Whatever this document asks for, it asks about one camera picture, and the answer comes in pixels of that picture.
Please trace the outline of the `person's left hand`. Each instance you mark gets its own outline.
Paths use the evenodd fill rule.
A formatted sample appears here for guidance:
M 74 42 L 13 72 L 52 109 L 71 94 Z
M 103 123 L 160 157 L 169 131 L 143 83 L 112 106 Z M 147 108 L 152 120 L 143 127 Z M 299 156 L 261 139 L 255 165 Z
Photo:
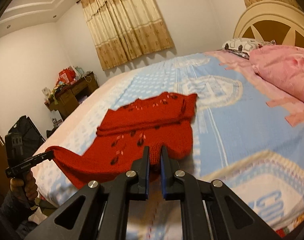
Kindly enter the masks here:
M 12 178 L 10 180 L 10 190 L 21 202 L 33 202 L 38 196 L 38 186 L 33 172 L 29 171 L 23 175 L 23 179 Z

